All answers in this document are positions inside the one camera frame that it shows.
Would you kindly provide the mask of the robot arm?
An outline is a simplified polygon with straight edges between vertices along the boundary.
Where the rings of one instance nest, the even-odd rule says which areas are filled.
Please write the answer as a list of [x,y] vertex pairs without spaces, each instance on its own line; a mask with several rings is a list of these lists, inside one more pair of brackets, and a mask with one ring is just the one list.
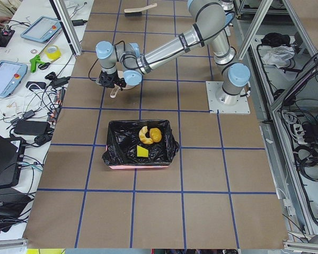
[[250,78],[249,68],[240,63],[236,50],[231,47],[225,28],[235,17],[232,1],[188,1],[188,11],[194,19],[191,28],[173,40],[141,54],[138,44],[112,45],[101,41],[96,45],[96,55],[101,72],[96,83],[107,88],[136,86],[161,65],[192,51],[210,45],[214,62],[224,82],[216,92],[217,100],[228,106],[235,105]]

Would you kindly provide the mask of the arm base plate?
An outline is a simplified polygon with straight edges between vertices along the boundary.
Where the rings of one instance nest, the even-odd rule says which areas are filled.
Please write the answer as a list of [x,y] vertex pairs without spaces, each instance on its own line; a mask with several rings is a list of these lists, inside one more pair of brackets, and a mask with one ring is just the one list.
[[250,114],[245,89],[239,95],[228,95],[223,91],[222,81],[206,81],[210,114]]

